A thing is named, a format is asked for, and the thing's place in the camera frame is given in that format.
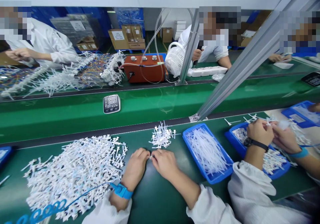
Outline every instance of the black device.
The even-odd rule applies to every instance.
[[[200,46],[200,42],[198,43],[198,47],[197,49],[199,49],[200,51],[202,50],[202,46]],[[198,60],[193,62],[193,65],[196,66],[198,64]]]
[[[120,98],[116,95],[106,96],[103,98],[103,112],[110,114],[120,111]]]
[[[313,87],[320,86],[320,73],[319,72],[311,72],[310,74],[301,78],[302,81],[309,84]]]
[[[269,147],[267,145],[262,144],[261,142],[255,141],[255,140],[251,139],[250,137],[248,137],[247,139],[244,140],[243,145],[245,147],[255,145],[255,146],[258,146],[258,147],[265,149],[266,152],[268,152],[268,150],[269,150]]]

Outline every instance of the wristwatch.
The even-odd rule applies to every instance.
[[[247,138],[244,140],[243,145],[244,145],[245,147],[249,147],[249,146],[255,145],[255,146],[258,146],[258,147],[261,147],[261,148],[265,149],[266,152],[268,152],[268,150],[269,150],[269,146],[267,146],[267,145],[265,145],[265,144],[262,144],[261,142],[255,141],[255,140],[253,140],[253,139],[250,138],[250,137],[247,137]]]
[[[121,198],[125,198],[127,200],[129,200],[133,194],[133,192],[130,192],[127,190],[127,188],[125,186],[123,186],[122,184],[113,184],[113,183],[110,183],[110,185],[114,188],[114,193],[121,197]]]

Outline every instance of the orange control box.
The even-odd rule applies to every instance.
[[[140,65],[141,63],[141,58],[142,55],[137,55],[136,61],[131,60],[132,56],[127,56],[124,63],[133,63]],[[154,67],[140,67],[140,66],[135,66],[135,65],[130,65],[130,64],[125,64],[123,66],[124,72],[126,73],[126,76],[129,80],[130,83],[142,83],[142,82],[159,82],[159,81],[164,81],[164,76],[167,74],[167,69],[165,64],[160,64],[163,63],[163,57],[160,56],[160,61],[159,58],[157,57],[157,60],[153,61],[152,56],[146,56],[147,60],[142,61],[141,65],[145,66],[153,66],[157,65]]]

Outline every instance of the white lab coat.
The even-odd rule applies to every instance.
[[[195,224],[304,224],[309,216],[294,209],[272,203],[267,195],[274,196],[276,189],[271,179],[251,164],[241,161],[233,164],[233,174],[228,184],[233,210],[210,187],[201,187],[201,194],[192,210],[186,208],[187,215]],[[132,200],[125,210],[117,212],[111,206],[109,191],[99,205],[83,220],[82,224],[126,224]]]
[[[179,38],[179,43],[184,46],[189,39],[189,34],[191,30],[191,25],[185,29]],[[199,43],[199,36],[196,38],[196,43]],[[201,57],[198,62],[205,62],[208,56],[213,52],[214,56],[216,57],[217,61],[225,56],[228,56],[228,47],[227,46],[203,46],[204,51],[201,54]]]
[[[79,57],[66,35],[34,18],[31,18],[31,22],[28,27],[31,28],[30,41],[33,46],[31,46],[26,40],[6,39],[11,50],[29,48],[40,53],[50,53],[52,62],[47,60],[31,59],[29,62],[22,61],[21,63],[30,66],[38,62],[41,66],[61,68],[62,64],[78,62]]]

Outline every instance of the digital timer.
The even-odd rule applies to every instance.
[[[304,76],[301,80],[309,84],[310,86],[318,87],[320,86],[320,73],[311,72],[310,74]]]
[[[120,111],[120,98],[118,95],[111,95],[103,98],[103,112],[105,114],[118,111]]]

